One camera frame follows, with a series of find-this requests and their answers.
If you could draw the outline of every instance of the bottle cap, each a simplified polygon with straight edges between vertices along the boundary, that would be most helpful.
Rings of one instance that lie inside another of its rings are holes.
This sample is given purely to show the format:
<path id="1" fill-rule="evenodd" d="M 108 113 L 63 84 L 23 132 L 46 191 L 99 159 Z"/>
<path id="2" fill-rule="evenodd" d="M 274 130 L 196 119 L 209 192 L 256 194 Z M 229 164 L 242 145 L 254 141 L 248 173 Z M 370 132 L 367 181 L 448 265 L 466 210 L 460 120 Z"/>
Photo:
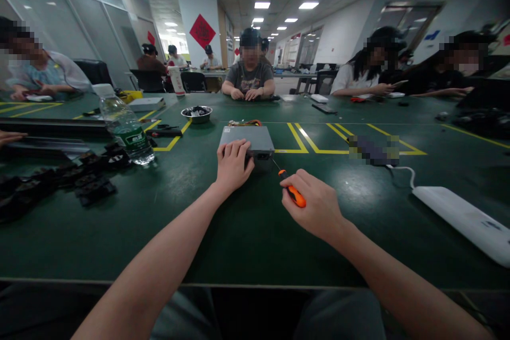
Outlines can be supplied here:
<path id="1" fill-rule="evenodd" d="M 115 92 L 110 84 L 97 84 L 92 85 L 92 88 L 96 94 L 101 98 L 113 97 Z"/>

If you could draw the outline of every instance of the orange screwdriver handle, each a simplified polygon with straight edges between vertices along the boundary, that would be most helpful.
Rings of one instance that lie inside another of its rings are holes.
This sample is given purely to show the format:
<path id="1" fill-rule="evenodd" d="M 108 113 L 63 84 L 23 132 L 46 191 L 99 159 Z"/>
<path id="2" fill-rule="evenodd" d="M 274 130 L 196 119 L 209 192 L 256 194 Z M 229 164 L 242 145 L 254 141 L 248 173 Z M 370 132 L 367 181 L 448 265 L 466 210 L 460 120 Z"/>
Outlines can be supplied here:
<path id="1" fill-rule="evenodd" d="M 280 170 L 278 172 L 278 175 L 282 180 L 287 179 L 288 175 L 285 170 Z M 298 205 L 299 207 L 303 208 L 307 206 L 307 201 L 301 194 L 299 194 L 299 191 L 294 186 L 287 186 L 286 187 L 288 195 L 292 198 L 294 203 Z"/>

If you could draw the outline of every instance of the white pillar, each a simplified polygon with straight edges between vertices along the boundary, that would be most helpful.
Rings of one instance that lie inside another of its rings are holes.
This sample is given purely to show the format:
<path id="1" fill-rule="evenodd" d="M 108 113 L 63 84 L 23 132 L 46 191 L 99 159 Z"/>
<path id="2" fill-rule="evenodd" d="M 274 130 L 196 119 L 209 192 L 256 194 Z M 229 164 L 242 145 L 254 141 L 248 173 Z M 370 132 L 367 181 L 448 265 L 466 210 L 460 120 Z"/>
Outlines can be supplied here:
<path id="1" fill-rule="evenodd" d="M 179 0 L 179 8 L 181 9 L 182 22 L 186 30 L 186 41 L 190 51 L 191 64 L 198 67 L 206 57 L 203 47 L 190 34 L 191 28 L 199 15 L 202 15 L 215 32 L 209 44 L 214 56 L 221 63 L 222 48 L 219 42 L 218 0 Z"/>

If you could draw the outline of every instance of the red paper sign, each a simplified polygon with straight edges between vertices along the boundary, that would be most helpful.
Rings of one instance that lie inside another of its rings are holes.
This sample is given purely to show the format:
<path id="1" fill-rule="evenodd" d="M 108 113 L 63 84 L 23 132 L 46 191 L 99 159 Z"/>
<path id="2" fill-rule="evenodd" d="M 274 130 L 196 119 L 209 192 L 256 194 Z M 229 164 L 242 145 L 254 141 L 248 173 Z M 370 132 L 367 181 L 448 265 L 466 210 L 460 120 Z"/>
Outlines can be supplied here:
<path id="1" fill-rule="evenodd" d="M 208 45 L 213 37 L 216 35 L 214 29 L 211 28 L 209 23 L 202 17 L 201 14 L 198 15 L 195 23 L 191 27 L 190 35 L 198 42 L 198 44 L 205 49 L 206 45 Z"/>
<path id="2" fill-rule="evenodd" d="M 152 35 L 152 33 L 150 33 L 149 31 L 147 31 L 147 39 L 149 40 L 149 42 L 154 45 L 155 42 L 156 42 L 156 39 L 154 38 L 154 36 Z"/>

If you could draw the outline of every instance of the white bottle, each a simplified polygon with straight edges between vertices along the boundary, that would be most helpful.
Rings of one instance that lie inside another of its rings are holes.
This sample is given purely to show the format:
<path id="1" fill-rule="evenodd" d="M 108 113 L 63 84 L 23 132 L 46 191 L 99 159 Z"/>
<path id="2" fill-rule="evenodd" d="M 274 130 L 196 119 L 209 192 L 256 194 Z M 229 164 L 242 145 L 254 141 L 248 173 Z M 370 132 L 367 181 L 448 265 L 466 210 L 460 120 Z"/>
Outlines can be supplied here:
<path id="1" fill-rule="evenodd" d="M 101 98 L 99 108 L 108 132 L 137 165 L 152 162 L 154 151 L 135 113 L 115 95 L 110 84 L 97 84 L 92 87 Z"/>

